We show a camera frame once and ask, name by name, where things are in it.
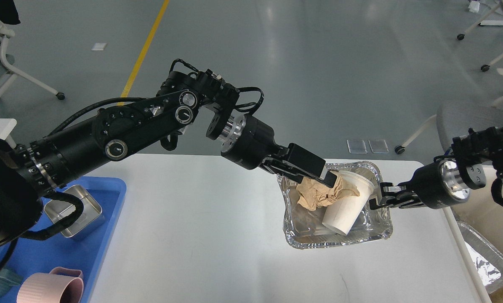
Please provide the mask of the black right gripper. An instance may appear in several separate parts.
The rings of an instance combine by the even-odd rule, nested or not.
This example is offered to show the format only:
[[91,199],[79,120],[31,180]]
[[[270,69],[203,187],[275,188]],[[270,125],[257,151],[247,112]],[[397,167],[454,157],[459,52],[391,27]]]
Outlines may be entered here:
[[[371,210],[382,208],[411,209],[428,207],[440,209],[468,202],[471,190],[464,184],[456,161],[440,160],[417,169],[409,186],[380,182],[379,188],[383,198],[371,198],[368,201]],[[393,198],[417,197],[401,201]]]

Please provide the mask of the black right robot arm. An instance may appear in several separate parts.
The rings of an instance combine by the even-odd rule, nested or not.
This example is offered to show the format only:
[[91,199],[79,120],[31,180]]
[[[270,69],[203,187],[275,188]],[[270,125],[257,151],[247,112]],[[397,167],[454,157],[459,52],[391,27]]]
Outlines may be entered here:
[[419,167],[411,180],[398,185],[380,183],[380,196],[369,202],[370,209],[442,209],[465,203],[471,191],[486,186],[486,162],[496,171],[492,199],[503,207],[503,127],[490,127],[478,132],[469,129],[467,136],[455,137],[450,154],[434,157],[431,164]]

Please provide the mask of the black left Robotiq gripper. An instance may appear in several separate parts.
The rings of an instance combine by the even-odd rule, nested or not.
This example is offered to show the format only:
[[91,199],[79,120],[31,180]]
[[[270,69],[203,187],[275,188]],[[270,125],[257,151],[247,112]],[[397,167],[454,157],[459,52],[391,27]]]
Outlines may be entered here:
[[287,147],[276,144],[272,127],[251,114],[236,119],[229,138],[222,144],[221,155],[247,170],[260,167],[297,183],[306,177],[333,188],[338,180],[325,167],[323,158],[295,143]]

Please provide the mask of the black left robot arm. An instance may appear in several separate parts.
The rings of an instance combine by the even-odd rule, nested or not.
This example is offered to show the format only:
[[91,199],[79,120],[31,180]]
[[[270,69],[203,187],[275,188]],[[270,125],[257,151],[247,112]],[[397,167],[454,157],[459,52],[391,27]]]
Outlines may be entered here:
[[19,239],[47,240],[80,218],[80,199],[57,188],[155,142],[176,149],[203,107],[213,112],[206,136],[222,141],[225,159],[247,170],[260,167],[297,183],[308,178],[333,188],[338,177],[323,158],[294,143],[278,145],[274,130],[253,116],[262,103],[260,88],[236,88],[178,58],[153,98],[96,102],[28,146],[0,139],[0,247],[9,244],[0,270]]

